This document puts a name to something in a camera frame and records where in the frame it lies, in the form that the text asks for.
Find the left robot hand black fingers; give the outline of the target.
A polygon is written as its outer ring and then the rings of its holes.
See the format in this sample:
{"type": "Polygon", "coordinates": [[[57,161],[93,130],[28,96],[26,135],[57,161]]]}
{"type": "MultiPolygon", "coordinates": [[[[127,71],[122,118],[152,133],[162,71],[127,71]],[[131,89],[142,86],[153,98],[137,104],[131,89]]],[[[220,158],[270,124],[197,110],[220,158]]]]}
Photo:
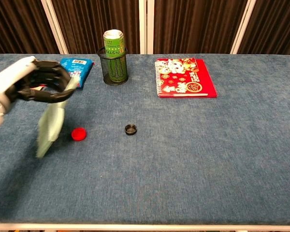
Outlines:
{"type": "Polygon", "coordinates": [[[55,61],[25,57],[0,72],[0,104],[9,111],[16,100],[58,103],[75,91],[73,78],[55,61]]]}

